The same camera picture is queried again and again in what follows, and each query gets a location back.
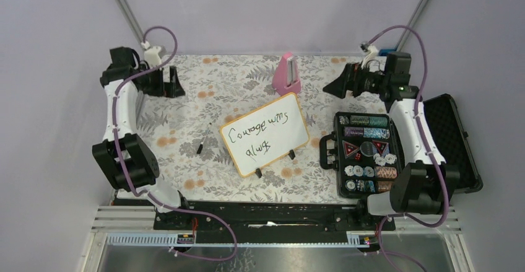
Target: metal frame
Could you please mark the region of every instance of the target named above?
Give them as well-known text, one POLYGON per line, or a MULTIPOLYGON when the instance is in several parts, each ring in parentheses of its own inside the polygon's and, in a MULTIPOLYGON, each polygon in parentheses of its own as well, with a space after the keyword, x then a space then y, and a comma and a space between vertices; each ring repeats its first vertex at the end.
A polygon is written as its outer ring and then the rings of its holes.
MULTIPOLYGON (((121 9, 124 18, 126 18, 126 21, 129 24, 129 27, 131 28, 133 34, 137 38, 137 41, 140 43, 142 42, 142 36, 144 35, 144 32, 135 18, 135 15, 133 14, 133 11, 131 10, 127 0, 115 0, 118 7, 121 9)), ((421 16, 422 12, 427 7, 427 4, 430 0, 420 0, 417 4, 417 7, 415 8, 414 13, 410 17, 410 20, 408 21, 407 26, 410 28, 414 28, 417 21, 419 20, 419 17, 421 16)), ((408 37, 410 36, 410 32, 404 31, 401 37, 399 38, 399 41, 397 42, 396 49, 401 51, 405 44, 407 43, 408 37)))
MULTIPOLYGON (((416 215, 420 219, 434 221, 438 215, 416 215)), ((155 209, 153 206, 100 206, 90 233, 88 252, 80 268, 83 272, 96 272, 103 260, 104 248, 109 245, 135 246, 172 246, 170 242, 179 234, 190 234, 190 230, 154 230, 155 209)), ((453 207, 445 223, 437 229, 421 226, 411 219, 396 219, 396 230, 385 231, 387 234, 435 234, 439 233, 445 240, 454 270, 457 272, 474 272, 472 261, 465 246, 457 212, 453 207)), ((347 232, 348 243, 315 243, 315 244, 239 244, 240 247, 361 247, 359 235, 374 235, 373 231, 347 232)), ((232 247, 233 244, 200 244, 203 247, 232 247)))
POLYGON ((139 22, 135 18, 133 11, 129 7, 128 1, 127 0, 115 0, 115 1, 118 7, 120 8, 120 11, 122 11, 124 18, 126 18, 126 21, 129 24, 129 28, 131 28, 131 31, 135 35, 135 38, 137 38, 137 41, 141 43, 144 32, 142 31, 142 28, 139 25, 139 22))
MULTIPOLYGON (((419 17, 427 7, 427 4, 430 0, 420 0, 417 4, 417 7, 415 8, 414 13, 412 14, 412 17, 410 17, 410 20, 407 24, 410 28, 415 28, 415 25, 417 24, 417 21, 419 20, 419 17)), ((403 47, 405 47, 407 40, 410 36, 410 32, 408 30, 404 30, 403 34, 401 35, 401 38, 399 38, 399 41, 396 45, 396 50, 402 51, 403 47)))

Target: whiteboard stand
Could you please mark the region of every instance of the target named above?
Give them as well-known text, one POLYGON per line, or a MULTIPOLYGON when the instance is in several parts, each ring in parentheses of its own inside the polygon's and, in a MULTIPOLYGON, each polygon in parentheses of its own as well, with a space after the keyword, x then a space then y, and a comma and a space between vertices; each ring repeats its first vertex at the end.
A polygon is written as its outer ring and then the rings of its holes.
MULTIPOLYGON (((293 160, 295 158, 295 152, 292 150, 290 150, 290 152, 288 153, 288 156, 293 160)), ((255 169, 255 175, 257 175, 257 177, 259 178, 262 178, 263 177, 263 172, 261 171, 261 168, 256 168, 255 169)))

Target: poker chip case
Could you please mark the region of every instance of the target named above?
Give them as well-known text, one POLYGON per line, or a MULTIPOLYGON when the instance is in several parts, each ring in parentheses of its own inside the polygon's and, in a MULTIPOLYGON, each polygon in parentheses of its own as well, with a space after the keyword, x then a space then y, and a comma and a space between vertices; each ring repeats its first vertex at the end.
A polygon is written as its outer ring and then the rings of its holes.
MULTIPOLYGON (((455 193, 472 193, 481 190, 483 181, 475 166, 467 141, 468 134, 461 124, 458 107, 452 96, 443 94, 426 100, 423 104, 428 128, 437 148, 447 164, 456 165, 459 169, 460 180, 455 193)), ((319 152, 321 167, 333 169, 337 172, 337 191, 340 196, 346 198, 362 198, 373 193, 388 191, 389 187, 382 185, 391 185, 395 178, 391 174, 385 175, 384 172, 396 170, 397 175, 399 175, 404 168, 404 155, 399 134, 394 123, 387 115, 383 114, 337 112, 334 117, 334 131, 321 138, 319 152), (354 120, 351 122, 350 118, 352 117, 376 118, 375 121, 382 120, 382 124, 386 124, 377 128, 377 126, 371 126, 371 120, 354 120), (376 130, 367 134, 365 128, 375 128, 376 130), (388 138, 385 139, 385 131, 378 131, 378 129, 387 129, 388 138), (328 141, 334 142, 334 148, 327 149, 328 141), (369 151, 366 151, 369 150, 370 145, 363 145, 363 143, 367 142, 377 146, 374 147, 376 150, 374 152, 380 152, 377 151, 377 148, 380 148, 377 143, 388 143, 389 151, 387 152, 396 156, 395 163, 378 164, 375 156, 369 156, 369 151), (371 173, 371 171, 366 169, 367 167, 373 168, 373 177, 368 176, 367 173, 371 173)))
POLYGON ((387 115, 337 112, 334 131, 319 143, 321 167, 337 172, 337 191, 345 198, 388 191, 401 172, 397 143, 387 115), (334 141, 333 149, 327 149, 328 141, 334 141))

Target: white wall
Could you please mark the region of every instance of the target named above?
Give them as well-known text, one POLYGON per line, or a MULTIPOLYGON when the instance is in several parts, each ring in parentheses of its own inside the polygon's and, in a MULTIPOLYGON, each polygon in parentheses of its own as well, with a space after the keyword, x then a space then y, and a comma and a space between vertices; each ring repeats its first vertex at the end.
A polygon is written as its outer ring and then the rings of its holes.
MULTIPOLYGON (((419 0, 128 0, 140 25, 162 24, 186 54, 359 53, 359 43, 408 23, 419 0)), ((378 41, 396 46, 402 32, 378 41)), ((148 36, 171 47, 160 33, 148 36)))
MULTIPOLYGON (((453 198, 477 272, 522 271, 525 231, 525 0, 432 0, 416 29, 428 53, 424 95, 458 103, 484 188, 453 198)), ((419 45, 411 37, 414 77, 419 45)))
POLYGON ((110 186, 91 156, 109 49, 136 44, 114 0, 1 0, 0 271, 74 271, 110 186))

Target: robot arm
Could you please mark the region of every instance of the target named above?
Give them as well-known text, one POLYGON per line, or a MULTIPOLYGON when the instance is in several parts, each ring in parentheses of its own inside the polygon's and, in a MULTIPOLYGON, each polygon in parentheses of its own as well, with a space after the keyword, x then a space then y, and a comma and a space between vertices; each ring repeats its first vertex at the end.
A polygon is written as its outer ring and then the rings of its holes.
POLYGON ((354 97, 364 91, 379 94, 399 133, 405 160, 404 169, 390 191, 368 196, 368 212, 377 216, 406 212, 442 213, 443 192, 440 184, 436 182, 437 172, 418 131, 417 117, 420 118, 432 154, 443 172, 448 191, 448 197, 445 198, 449 200, 458 184, 459 171, 456 166, 446 164, 445 158, 437 149, 428 129, 422 102, 418 103, 418 114, 414 113, 419 89, 409 85, 410 54, 392 52, 386 58, 384 72, 371 72, 366 63, 370 60, 370 55, 376 55, 377 50, 365 45, 362 45, 362 49, 368 53, 363 62, 347 64, 343 73, 325 86, 323 91, 342 99, 347 90, 351 90, 354 97))
MULTIPOLYGON (((108 118, 103 141, 93 145, 92 154, 115 190, 131 191, 115 150, 112 117, 115 90, 126 78, 148 69, 150 64, 153 66, 160 64, 159 52, 160 47, 150 47, 144 54, 146 63, 141 64, 139 62, 137 64, 134 58, 138 54, 133 49, 125 47, 111 49, 112 64, 100 78, 100 83, 106 92, 108 118)), ((134 187, 138 192, 146 190, 153 193, 163 204, 178 207, 181 204, 180 193, 174 191, 164 179, 160 173, 157 158, 141 137, 137 135, 136 110, 140 109, 139 102, 141 101, 137 98, 144 94, 171 98, 184 95, 184 90, 176 79, 176 68, 170 67, 169 82, 163 81, 163 71, 158 69, 126 83, 120 90, 117 100, 116 122, 119 143, 134 187)), ((157 210, 159 212, 170 211, 165 208, 158 208, 157 210)))

